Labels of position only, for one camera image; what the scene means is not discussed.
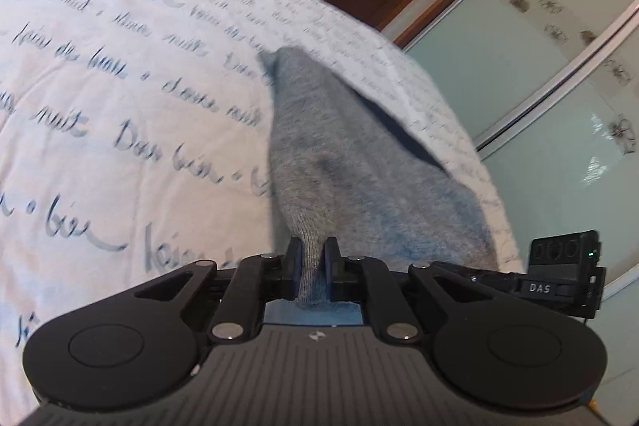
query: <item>gray ribbed panel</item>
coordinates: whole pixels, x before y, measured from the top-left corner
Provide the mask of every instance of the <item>gray ribbed panel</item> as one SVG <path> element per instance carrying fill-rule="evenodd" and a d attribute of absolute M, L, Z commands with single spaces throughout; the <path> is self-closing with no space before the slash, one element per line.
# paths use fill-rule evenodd
<path fill-rule="evenodd" d="M 314 341 L 316 331 L 326 337 Z M 594 426 L 587 409 L 523 418 L 485 410 L 444 386 L 420 352 L 368 327 L 266 325 L 244 345 L 213 349 L 173 395 L 128 412 L 42 406 L 24 426 Z"/>

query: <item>frosted glass door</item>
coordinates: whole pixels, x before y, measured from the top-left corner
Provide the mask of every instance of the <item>frosted glass door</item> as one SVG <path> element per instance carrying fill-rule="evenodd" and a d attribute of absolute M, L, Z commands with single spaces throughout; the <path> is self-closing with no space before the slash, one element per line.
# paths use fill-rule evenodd
<path fill-rule="evenodd" d="M 407 53 L 476 139 L 531 96 L 633 0 L 464 0 Z"/>
<path fill-rule="evenodd" d="M 563 100 L 484 160 L 524 260 L 535 238 L 595 229 L 606 282 L 639 262 L 638 73 L 635 30 Z"/>

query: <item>camera lens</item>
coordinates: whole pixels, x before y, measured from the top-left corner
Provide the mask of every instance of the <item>camera lens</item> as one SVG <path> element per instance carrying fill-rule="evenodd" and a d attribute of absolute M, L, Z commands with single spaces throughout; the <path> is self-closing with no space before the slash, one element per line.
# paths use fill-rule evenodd
<path fill-rule="evenodd" d="M 566 244 L 566 256 L 574 257 L 577 254 L 577 241 L 570 241 Z"/>
<path fill-rule="evenodd" d="M 532 258 L 535 260 L 541 260 L 544 256 L 544 244 L 535 244 L 535 247 L 532 250 Z"/>
<path fill-rule="evenodd" d="M 558 260 L 561 256 L 561 248 L 558 242 L 553 242 L 550 244 L 550 248 L 548 249 L 548 256 L 552 260 Z"/>

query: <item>gray garment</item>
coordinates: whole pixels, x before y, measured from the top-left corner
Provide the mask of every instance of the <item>gray garment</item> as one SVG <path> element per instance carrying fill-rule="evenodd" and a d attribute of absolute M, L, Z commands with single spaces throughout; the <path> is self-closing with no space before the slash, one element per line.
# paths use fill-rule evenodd
<path fill-rule="evenodd" d="M 262 53 L 274 83 L 277 204 L 305 246 L 299 301 L 326 307 L 324 241 L 395 271 L 416 260 L 496 269 L 474 193 L 402 147 L 342 81 L 298 48 Z"/>

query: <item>bed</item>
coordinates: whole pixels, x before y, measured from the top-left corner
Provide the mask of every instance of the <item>bed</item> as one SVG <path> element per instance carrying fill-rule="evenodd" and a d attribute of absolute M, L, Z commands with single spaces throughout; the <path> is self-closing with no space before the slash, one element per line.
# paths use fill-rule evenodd
<path fill-rule="evenodd" d="M 44 321 L 196 259 L 275 247 L 273 108 L 257 54 L 300 46 L 474 190 L 500 268 L 504 209 L 431 79 L 322 0 L 0 0 L 0 424 L 36 406 Z"/>

